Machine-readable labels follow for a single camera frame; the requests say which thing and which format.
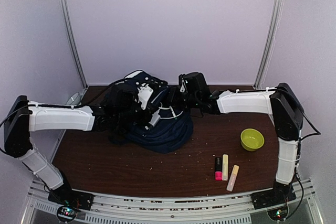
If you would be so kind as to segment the navy blue student backpack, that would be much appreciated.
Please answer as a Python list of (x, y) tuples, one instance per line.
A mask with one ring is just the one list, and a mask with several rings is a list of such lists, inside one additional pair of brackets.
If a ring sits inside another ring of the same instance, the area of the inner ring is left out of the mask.
[(157, 153), (170, 153), (181, 148), (192, 136), (194, 124), (190, 110), (183, 111), (168, 106), (165, 98), (170, 85), (157, 77), (137, 70), (111, 86), (102, 106), (109, 110), (119, 108), (121, 111), (139, 105), (134, 101), (138, 93), (136, 82), (148, 83), (153, 89), (146, 110), (153, 112), (149, 126), (133, 125), (130, 129), (123, 128), (123, 119), (116, 129), (110, 130), (109, 141), (114, 145), (128, 143)]

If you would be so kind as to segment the yellow highlighter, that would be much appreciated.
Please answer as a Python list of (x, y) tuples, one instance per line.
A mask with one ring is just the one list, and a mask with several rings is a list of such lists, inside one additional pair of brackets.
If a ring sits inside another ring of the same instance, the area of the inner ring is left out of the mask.
[(222, 156), (222, 181), (228, 180), (228, 154)]

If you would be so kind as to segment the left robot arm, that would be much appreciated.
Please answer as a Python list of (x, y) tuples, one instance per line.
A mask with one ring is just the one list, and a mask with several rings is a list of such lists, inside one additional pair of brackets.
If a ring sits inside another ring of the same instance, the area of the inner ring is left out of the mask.
[(2, 152), (19, 159), (50, 189), (64, 205), (76, 197), (66, 175), (46, 160), (30, 141), (30, 133), (42, 130), (80, 130), (103, 132), (116, 129), (126, 111), (109, 110), (106, 105), (55, 105), (28, 101), (19, 96), (1, 126), (4, 128)]

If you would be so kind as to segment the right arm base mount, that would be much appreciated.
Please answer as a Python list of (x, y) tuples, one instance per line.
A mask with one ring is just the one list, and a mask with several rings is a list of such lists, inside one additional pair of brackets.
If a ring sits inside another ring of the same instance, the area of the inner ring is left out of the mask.
[(266, 209), (271, 220), (281, 222), (289, 215), (288, 202), (295, 200), (296, 194), (270, 189), (252, 193), (251, 199), (255, 210)]

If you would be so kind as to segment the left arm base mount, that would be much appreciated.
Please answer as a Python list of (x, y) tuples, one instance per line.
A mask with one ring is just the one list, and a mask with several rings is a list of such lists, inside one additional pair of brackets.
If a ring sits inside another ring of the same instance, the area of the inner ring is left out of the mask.
[(58, 203), (56, 217), (60, 222), (70, 223), (79, 217), (84, 210), (90, 210), (94, 195), (79, 191), (73, 191), (69, 199), (61, 199), (52, 191), (48, 195), (48, 200)]

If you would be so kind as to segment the pink black highlighter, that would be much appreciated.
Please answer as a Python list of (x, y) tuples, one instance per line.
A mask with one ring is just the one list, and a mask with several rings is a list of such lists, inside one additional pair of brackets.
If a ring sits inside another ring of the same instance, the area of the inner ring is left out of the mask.
[(221, 181), (222, 180), (222, 158), (215, 157), (215, 180)]

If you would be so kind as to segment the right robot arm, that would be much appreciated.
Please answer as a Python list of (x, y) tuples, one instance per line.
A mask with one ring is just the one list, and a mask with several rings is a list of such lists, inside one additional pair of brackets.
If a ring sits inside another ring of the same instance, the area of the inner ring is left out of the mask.
[(278, 168), (269, 199), (279, 204), (289, 196), (299, 163), (304, 110), (290, 86), (280, 83), (264, 90), (214, 90), (200, 72), (181, 74), (169, 87), (165, 102), (184, 109), (198, 108), (208, 114), (261, 113), (273, 118), (279, 141)]

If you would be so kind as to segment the pale orange highlighter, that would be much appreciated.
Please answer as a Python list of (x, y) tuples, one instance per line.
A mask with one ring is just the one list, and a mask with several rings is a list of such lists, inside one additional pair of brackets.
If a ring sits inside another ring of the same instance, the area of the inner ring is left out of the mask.
[(239, 166), (238, 165), (234, 165), (232, 173), (231, 173), (229, 181), (228, 181), (228, 184), (227, 184), (227, 188), (226, 188), (227, 191), (233, 191), (234, 186), (235, 186), (235, 182), (236, 182), (236, 179), (237, 179), (238, 172), (239, 172)]

